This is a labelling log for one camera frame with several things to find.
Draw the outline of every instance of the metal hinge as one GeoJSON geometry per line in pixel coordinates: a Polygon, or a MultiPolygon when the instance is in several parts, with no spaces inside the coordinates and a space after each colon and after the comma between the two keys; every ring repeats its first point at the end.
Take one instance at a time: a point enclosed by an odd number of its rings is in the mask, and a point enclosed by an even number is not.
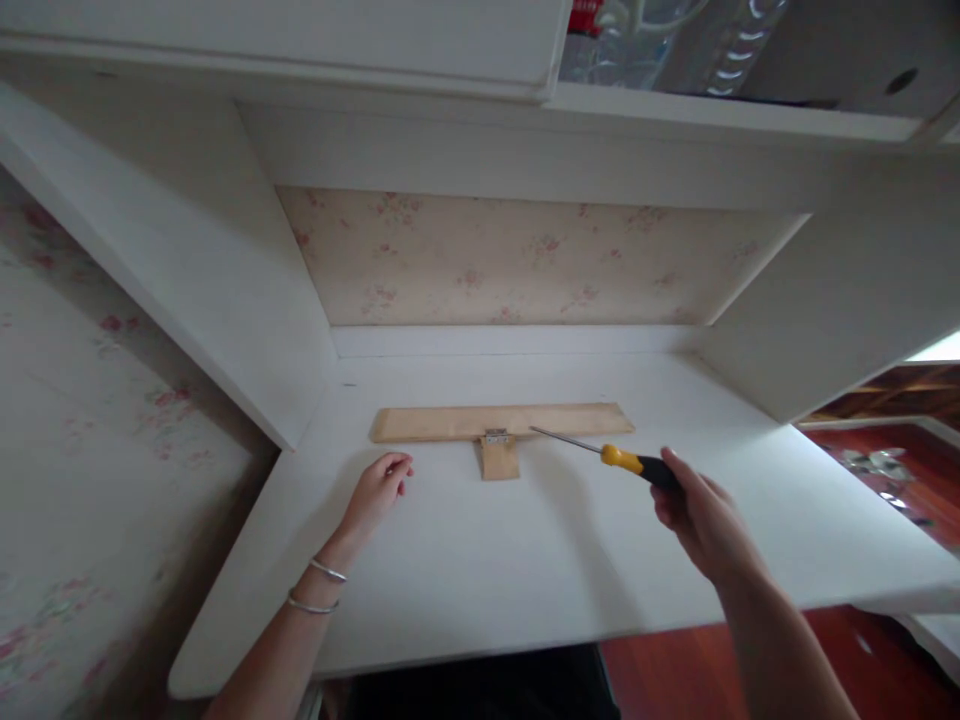
{"type": "Polygon", "coordinates": [[[507,442],[509,438],[510,436],[507,435],[506,428],[489,428],[485,432],[483,439],[487,445],[492,445],[494,443],[507,442]]]}

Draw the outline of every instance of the bangle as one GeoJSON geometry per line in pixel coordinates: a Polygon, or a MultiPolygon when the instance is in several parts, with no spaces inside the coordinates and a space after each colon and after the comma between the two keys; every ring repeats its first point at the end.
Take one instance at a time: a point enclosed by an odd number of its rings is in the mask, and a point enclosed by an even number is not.
{"type": "Polygon", "coordinates": [[[328,568],[326,565],[317,562],[314,558],[310,558],[310,567],[315,567],[317,570],[321,571],[324,575],[329,578],[336,580],[338,583],[345,583],[347,581],[347,576],[343,573],[338,573],[336,570],[328,568]]]}
{"type": "Polygon", "coordinates": [[[310,605],[304,605],[303,603],[297,602],[296,600],[294,600],[293,588],[290,588],[290,590],[287,592],[287,605],[293,605],[293,607],[297,608],[297,610],[303,610],[305,612],[310,613],[311,615],[329,615],[340,606],[340,601],[337,600],[333,605],[331,605],[328,608],[311,607],[310,605]]]}

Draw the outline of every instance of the wooden board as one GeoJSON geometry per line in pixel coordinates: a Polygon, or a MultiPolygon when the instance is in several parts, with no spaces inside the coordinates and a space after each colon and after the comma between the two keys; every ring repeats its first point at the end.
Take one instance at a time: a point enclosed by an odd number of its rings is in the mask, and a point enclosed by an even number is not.
{"type": "Polygon", "coordinates": [[[614,435],[635,428],[617,403],[383,408],[373,424],[375,443],[476,440],[491,428],[531,437],[537,425],[564,435],[614,435]]]}
{"type": "Polygon", "coordinates": [[[484,480],[516,480],[520,477],[517,439],[512,435],[499,442],[488,437],[480,438],[480,458],[484,480]]]}

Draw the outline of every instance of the cabinet door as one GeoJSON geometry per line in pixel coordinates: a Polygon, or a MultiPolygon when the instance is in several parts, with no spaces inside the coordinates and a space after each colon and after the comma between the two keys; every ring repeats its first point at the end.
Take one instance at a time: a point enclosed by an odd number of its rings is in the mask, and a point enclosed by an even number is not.
{"type": "Polygon", "coordinates": [[[6,0],[0,48],[543,99],[570,0],[6,0]]]}

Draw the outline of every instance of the yellow screwdriver handle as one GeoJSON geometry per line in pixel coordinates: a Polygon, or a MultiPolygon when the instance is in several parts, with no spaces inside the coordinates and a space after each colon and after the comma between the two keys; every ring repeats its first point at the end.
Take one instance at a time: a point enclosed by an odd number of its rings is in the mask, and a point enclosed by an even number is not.
{"type": "Polygon", "coordinates": [[[634,475],[643,472],[643,463],[633,453],[625,453],[616,445],[604,445],[603,452],[600,453],[600,460],[607,465],[616,465],[624,470],[629,470],[634,475]]]}

